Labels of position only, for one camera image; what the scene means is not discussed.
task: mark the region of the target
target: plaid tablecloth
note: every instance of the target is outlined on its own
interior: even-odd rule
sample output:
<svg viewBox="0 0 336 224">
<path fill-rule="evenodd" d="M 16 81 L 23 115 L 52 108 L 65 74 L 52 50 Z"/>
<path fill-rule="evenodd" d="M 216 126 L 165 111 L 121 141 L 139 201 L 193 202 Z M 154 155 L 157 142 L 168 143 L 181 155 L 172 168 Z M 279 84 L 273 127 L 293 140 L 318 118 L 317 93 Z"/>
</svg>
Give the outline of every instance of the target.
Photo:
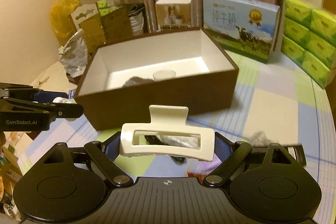
<svg viewBox="0 0 336 224">
<path fill-rule="evenodd" d="M 240 68 L 230 109 L 188 118 L 188 123 L 211 127 L 235 142 L 264 131 L 281 144 L 303 144 L 306 170 L 322 189 L 322 201 L 314 220 L 335 221 L 336 134 L 327 95 L 304 71 L 280 52 L 268 64 L 228 52 Z M 104 141 L 117 129 L 96 132 L 82 116 L 75 122 L 57 120 L 41 133 L 19 158 L 25 173 L 54 143 L 82 146 L 91 140 Z M 183 177 L 195 160 L 175 164 L 168 156 L 119 156 L 115 163 L 130 176 Z"/>
</svg>

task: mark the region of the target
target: white round object in box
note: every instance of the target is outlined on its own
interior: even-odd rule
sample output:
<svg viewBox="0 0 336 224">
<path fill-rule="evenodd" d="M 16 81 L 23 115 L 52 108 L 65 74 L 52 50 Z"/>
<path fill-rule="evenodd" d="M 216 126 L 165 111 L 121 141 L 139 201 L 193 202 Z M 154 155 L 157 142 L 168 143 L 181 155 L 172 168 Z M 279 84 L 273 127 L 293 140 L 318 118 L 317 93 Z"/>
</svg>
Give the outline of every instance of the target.
<svg viewBox="0 0 336 224">
<path fill-rule="evenodd" d="M 176 72 L 170 69 L 158 70 L 153 73 L 153 78 L 155 81 L 171 79 L 176 76 Z"/>
</svg>

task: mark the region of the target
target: green tissue pack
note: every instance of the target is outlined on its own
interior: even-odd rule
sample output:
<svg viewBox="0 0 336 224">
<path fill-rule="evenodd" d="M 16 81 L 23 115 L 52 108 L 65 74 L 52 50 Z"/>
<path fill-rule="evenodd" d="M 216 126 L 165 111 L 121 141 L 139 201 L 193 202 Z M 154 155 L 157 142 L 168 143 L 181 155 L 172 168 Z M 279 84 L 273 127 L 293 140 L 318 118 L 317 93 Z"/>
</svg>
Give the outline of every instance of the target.
<svg viewBox="0 0 336 224">
<path fill-rule="evenodd" d="M 303 0 L 285 0 L 281 51 L 325 88 L 336 73 L 336 16 Z"/>
</svg>

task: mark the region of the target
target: yellow plastic bag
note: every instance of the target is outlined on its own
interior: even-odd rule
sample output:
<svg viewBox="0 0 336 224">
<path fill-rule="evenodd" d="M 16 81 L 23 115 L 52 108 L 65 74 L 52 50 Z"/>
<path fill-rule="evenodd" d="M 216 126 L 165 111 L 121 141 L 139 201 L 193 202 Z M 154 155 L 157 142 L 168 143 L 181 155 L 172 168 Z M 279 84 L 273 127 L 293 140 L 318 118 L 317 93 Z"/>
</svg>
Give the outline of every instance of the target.
<svg viewBox="0 0 336 224">
<path fill-rule="evenodd" d="M 80 0 L 56 0 L 50 10 L 50 23 L 61 46 L 77 31 L 71 18 L 79 6 Z"/>
</svg>

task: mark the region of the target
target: milk carton box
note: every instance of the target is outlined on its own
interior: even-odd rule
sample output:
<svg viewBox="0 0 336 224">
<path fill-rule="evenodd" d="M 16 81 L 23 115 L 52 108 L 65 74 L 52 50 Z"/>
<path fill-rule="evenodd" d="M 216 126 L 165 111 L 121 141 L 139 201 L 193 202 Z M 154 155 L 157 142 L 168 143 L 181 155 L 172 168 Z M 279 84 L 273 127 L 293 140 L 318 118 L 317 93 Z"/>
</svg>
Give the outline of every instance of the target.
<svg viewBox="0 0 336 224">
<path fill-rule="evenodd" d="M 227 50 L 267 63 L 279 21 L 278 5 L 256 0 L 203 0 L 203 19 Z"/>
</svg>

